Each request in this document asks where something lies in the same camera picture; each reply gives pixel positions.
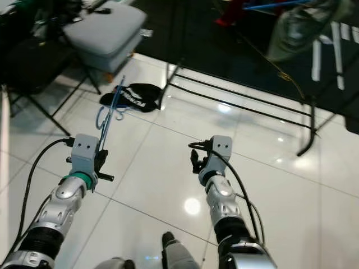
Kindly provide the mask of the robot left leg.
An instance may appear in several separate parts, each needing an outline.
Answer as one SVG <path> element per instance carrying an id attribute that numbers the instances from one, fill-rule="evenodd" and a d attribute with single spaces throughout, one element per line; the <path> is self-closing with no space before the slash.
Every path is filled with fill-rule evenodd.
<path id="1" fill-rule="evenodd" d="M 94 269 L 136 269 L 136 267 L 131 259 L 110 258 L 97 264 Z"/>

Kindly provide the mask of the grey upholstered ottoman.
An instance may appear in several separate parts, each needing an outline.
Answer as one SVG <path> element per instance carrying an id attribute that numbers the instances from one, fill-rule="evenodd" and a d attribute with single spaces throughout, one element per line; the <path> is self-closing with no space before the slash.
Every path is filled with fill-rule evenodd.
<path id="1" fill-rule="evenodd" d="M 125 3 L 106 2 L 108 15 L 91 13 L 64 26 L 64 33 L 88 67 L 117 73 L 142 41 L 146 13 Z"/>

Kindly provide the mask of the robot leg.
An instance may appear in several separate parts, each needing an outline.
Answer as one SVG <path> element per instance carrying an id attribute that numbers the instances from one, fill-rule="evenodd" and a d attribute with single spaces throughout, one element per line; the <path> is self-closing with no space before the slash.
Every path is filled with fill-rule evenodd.
<path id="1" fill-rule="evenodd" d="M 171 231 L 162 235 L 163 269 L 200 269 L 187 248 L 177 240 Z"/>
<path id="2" fill-rule="evenodd" d="M 136 267 L 131 259 L 110 258 L 97 264 L 94 269 L 136 269 Z"/>

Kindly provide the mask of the black folding chair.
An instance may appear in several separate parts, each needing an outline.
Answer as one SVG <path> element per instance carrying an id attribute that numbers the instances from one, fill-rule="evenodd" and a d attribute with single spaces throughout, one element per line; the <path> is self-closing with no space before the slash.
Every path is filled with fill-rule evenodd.
<path id="1" fill-rule="evenodd" d="M 54 120 L 56 111 L 51 114 L 44 110 L 35 97 L 74 64 L 82 69 L 83 77 L 71 93 L 75 93 L 86 80 L 90 80 L 93 90 L 99 95 L 99 86 L 90 73 L 90 68 L 82 61 L 79 52 L 69 44 L 29 38 L 5 50 L 1 56 L 1 83 L 15 97 L 11 99 L 10 106 L 13 107 L 25 98 L 48 119 Z"/>

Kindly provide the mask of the grey-green garment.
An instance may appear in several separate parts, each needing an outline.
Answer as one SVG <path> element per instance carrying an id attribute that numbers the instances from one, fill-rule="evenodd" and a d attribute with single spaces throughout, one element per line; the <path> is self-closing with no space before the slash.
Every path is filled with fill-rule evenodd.
<path id="1" fill-rule="evenodd" d="M 310 0 L 294 7 L 277 19 L 266 58 L 284 62 L 312 46 L 333 21 L 348 16 L 352 0 Z"/>

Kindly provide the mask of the black Petronas garment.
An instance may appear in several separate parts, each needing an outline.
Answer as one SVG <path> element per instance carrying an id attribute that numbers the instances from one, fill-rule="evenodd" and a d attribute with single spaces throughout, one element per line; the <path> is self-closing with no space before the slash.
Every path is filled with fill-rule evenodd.
<path id="1" fill-rule="evenodd" d="M 99 100 L 100 105 L 115 108 L 136 109 L 142 113 L 150 113 L 159 109 L 158 99 L 161 88 L 150 83 L 131 83 L 128 86 L 118 85 Z"/>

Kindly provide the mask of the robot right leg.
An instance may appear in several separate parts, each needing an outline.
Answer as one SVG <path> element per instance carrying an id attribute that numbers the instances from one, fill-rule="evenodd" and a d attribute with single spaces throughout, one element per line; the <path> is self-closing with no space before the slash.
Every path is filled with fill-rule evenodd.
<path id="1" fill-rule="evenodd" d="M 162 235 L 163 269 L 200 269 L 187 248 L 177 240 L 171 231 Z"/>

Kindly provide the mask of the black metal clothes rack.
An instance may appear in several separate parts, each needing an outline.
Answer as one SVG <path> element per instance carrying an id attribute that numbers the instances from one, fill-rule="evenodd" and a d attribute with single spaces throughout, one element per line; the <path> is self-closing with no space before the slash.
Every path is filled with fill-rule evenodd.
<path id="1" fill-rule="evenodd" d="M 228 81 L 264 93 L 307 105 L 308 111 L 274 103 L 264 98 L 255 101 L 272 108 L 299 115 L 295 126 L 308 130 L 309 138 L 298 154 L 312 148 L 316 134 L 325 122 L 319 122 L 318 109 L 349 119 L 351 131 L 359 133 L 359 49 L 341 57 L 341 71 L 321 72 L 320 80 L 302 76 L 301 67 L 314 64 L 313 54 L 303 61 L 271 62 L 266 59 L 263 43 L 269 41 L 273 20 L 268 15 L 251 15 L 238 26 L 223 28 L 214 23 L 225 5 L 220 0 L 170 0 L 166 41 L 166 61 L 175 69 L 167 77 L 167 87 L 182 89 L 183 82 L 196 83 L 186 75 L 188 70 L 207 75 L 199 84 L 222 93 L 241 93 L 214 82 Z"/>

